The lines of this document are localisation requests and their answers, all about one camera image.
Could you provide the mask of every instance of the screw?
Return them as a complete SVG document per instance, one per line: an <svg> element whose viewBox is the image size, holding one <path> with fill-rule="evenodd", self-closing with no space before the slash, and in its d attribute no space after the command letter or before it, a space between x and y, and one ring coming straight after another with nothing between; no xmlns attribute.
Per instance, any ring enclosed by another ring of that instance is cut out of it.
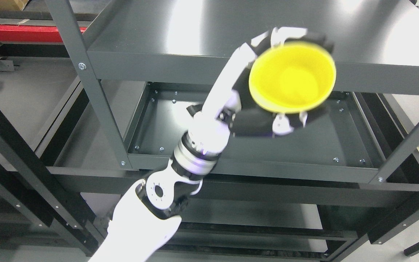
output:
<svg viewBox="0 0 419 262"><path fill-rule="evenodd" d="M80 70L85 70L85 69L87 69L87 65L85 63L79 63L79 69Z"/></svg>

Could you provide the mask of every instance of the robotic arm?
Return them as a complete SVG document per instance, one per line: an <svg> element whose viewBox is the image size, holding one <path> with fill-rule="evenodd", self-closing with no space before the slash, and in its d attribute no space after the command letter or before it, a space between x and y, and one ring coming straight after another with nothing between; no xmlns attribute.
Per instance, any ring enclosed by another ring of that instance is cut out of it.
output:
<svg viewBox="0 0 419 262"><path fill-rule="evenodd" d="M273 113L258 106L250 95L248 79L254 61L269 48L292 40L315 43L328 52L333 47L325 35L306 28L283 27L237 48L204 104L187 108L193 122L167 166L137 181L119 201L108 237L91 261L111 260L111 254L116 261L131 261L130 255L121 255L131 254L130 248L138 254L133 261L144 261L167 242L181 222L178 214L187 205L188 196L200 191L203 178L216 165L231 135L282 136L324 114L321 107L296 114Z"/></svg>

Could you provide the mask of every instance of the mounting hole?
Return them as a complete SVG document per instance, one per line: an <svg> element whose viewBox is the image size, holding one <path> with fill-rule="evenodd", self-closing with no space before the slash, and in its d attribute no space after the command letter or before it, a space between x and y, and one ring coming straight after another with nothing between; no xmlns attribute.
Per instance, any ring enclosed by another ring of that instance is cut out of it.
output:
<svg viewBox="0 0 419 262"><path fill-rule="evenodd" d="M163 197L163 189L161 186L155 186L155 193L158 197Z"/></svg>

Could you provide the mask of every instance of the yellow bowl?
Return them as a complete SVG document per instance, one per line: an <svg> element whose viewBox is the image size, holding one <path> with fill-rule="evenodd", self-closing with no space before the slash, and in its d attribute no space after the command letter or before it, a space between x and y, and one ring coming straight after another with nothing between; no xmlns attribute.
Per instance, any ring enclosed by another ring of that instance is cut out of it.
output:
<svg viewBox="0 0 419 262"><path fill-rule="evenodd" d="M292 41L270 48L256 59L249 89L263 109L292 114L319 106L335 82L336 66L324 48Z"/></svg>

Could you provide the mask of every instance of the cardboard box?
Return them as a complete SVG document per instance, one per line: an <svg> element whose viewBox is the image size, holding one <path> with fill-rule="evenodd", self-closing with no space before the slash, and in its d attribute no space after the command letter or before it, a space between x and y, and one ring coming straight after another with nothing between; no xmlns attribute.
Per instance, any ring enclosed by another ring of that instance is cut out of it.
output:
<svg viewBox="0 0 419 262"><path fill-rule="evenodd" d="M0 10L24 10L29 0L0 0Z"/></svg>

